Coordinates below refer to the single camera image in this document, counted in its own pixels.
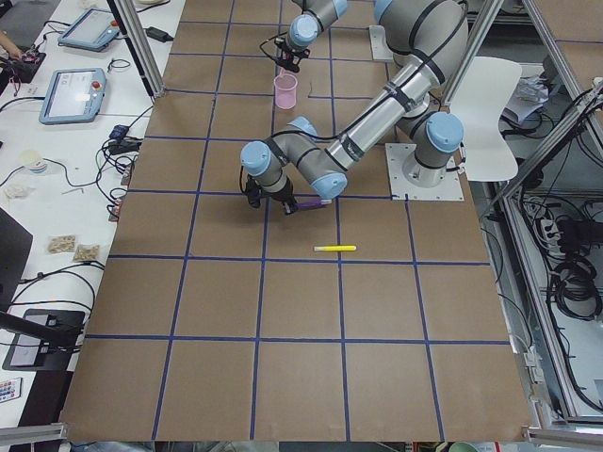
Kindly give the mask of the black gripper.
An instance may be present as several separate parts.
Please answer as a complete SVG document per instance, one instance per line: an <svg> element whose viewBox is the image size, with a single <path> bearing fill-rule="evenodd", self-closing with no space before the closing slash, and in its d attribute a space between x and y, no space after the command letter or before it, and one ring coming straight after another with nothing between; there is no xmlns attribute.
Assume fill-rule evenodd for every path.
<svg viewBox="0 0 603 452"><path fill-rule="evenodd" d="M292 215L299 210L299 206L293 195L293 185L290 181L286 181L285 185L278 191L269 192L265 189L265 192L270 198L282 204L286 215Z"/></svg>
<svg viewBox="0 0 603 452"><path fill-rule="evenodd" d="M277 39L275 45L277 48L276 64L291 73L298 73L300 71L300 62L310 56L309 49L296 50L290 47L285 39Z"/></svg>

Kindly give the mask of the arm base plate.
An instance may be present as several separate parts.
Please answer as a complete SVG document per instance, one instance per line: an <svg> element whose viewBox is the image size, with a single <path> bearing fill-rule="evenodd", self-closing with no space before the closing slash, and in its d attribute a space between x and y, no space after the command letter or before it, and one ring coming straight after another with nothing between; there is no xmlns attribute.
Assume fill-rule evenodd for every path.
<svg viewBox="0 0 603 452"><path fill-rule="evenodd" d="M422 167L415 144L386 143L385 155L391 198L394 201L463 202L464 193L454 156L440 169Z"/></svg>
<svg viewBox="0 0 603 452"><path fill-rule="evenodd" d="M379 62L393 62L393 52L386 44L385 31L380 25L371 25L368 28L372 59Z"/></svg>

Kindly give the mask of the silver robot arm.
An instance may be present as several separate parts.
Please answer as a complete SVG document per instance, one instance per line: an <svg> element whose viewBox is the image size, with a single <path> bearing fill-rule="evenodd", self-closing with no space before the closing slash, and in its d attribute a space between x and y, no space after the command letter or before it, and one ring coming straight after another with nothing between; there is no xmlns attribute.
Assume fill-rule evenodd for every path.
<svg viewBox="0 0 603 452"><path fill-rule="evenodd" d="M346 0L295 1L301 8L286 33L275 39L276 64L292 73L300 71L300 62L310 56L309 47L348 10Z"/></svg>
<svg viewBox="0 0 603 452"><path fill-rule="evenodd" d="M338 197L348 184L347 172L383 135L397 126L417 137L416 163L441 170L462 143L464 129L452 114L430 107L429 92L445 84L457 70L468 37L465 1L378 1L373 15L383 27L385 44L399 72L327 146L305 117L240 153L242 193L251 207L265 198L280 202L285 213L297 211L293 185L285 173L292 165L323 200Z"/></svg>

